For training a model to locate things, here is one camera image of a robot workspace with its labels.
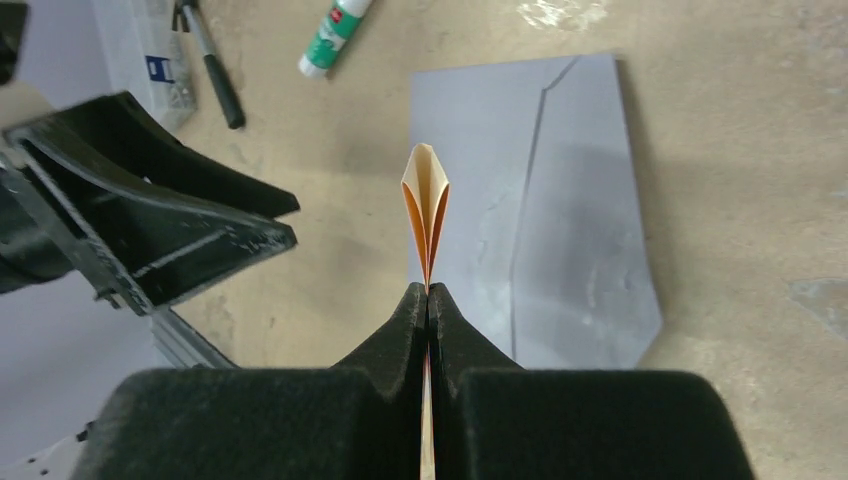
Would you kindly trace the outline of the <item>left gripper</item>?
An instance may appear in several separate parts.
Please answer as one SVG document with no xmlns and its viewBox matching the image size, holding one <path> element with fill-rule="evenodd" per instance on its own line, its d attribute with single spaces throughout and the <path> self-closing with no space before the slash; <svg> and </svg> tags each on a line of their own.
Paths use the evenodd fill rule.
<svg viewBox="0 0 848 480">
<path fill-rule="evenodd" d="M 130 93 L 55 115 L 4 135 L 3 293 L 79 272 L 144 316 L 296 245 L 293 193 L 183 145 Z"/>
</svg>

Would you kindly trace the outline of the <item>orange letter paper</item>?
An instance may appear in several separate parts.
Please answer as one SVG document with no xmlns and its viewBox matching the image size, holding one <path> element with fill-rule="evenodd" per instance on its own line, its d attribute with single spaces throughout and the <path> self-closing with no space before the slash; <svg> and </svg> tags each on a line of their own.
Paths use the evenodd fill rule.
<svg viewBox="0 0 848 480">
<path fill-rule="evenodd" d="M 401 187 L 421 268 L 422 283 L 428 289 L 450 191 L 449 180 L 431 145 L 419 143 L 412 148 Z M 436 462 L 429 351 L 426 351 L 424 356 L 421 426 L 420 477 L 434 479 Z"/>
</svg>

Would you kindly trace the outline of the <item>grey envelope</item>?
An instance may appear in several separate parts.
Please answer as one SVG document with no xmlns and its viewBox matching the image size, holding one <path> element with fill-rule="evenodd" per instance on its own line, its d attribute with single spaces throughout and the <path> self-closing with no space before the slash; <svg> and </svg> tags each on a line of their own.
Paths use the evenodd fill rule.
<svg viewBox="0 0 848 480">
<path fill-rule="evenodd" d="M 615 57 L 411 78 L 410 140 L 450 182 L 432 278 L 525 368 L 630 369 L 662 315 Z"/>
</svg>

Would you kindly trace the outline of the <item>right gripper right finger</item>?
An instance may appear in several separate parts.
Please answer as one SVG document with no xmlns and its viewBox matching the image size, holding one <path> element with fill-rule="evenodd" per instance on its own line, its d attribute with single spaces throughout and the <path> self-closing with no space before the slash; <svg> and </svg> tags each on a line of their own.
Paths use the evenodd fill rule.
<svg viewBox="0 0 848 480">
<path fill-rule="evenodd" d="M 528 370 L 428 294 L 440 479 L 750 479 L 729 412 L 702 377 Z"/>
</svg>

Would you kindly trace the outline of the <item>green white glue stick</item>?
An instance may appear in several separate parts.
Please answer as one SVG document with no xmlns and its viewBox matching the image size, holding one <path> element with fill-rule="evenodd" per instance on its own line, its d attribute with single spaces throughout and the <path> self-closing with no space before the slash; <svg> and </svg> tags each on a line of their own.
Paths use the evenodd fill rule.
<svg viewBox="0 0 848 480">
<path fill-rule="evenodd" d="M 337 0 L 332 3 L 298 62 L 298 68 L 305 77 L 319 78 L 330 71 L 372 3 L 373 0 Z"/>
</svg>

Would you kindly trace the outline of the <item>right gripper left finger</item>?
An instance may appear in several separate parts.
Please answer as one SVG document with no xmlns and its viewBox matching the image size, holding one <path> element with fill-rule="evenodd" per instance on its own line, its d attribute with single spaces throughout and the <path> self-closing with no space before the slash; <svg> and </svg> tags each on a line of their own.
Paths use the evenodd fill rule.
<svg viewBox="0 0 848 480">
<path fill-rule="evenodd" d="M 103 407 L 76 479 L 416 479 L 427 296 L 318 369 L 156 369 Z"/>
</svg>

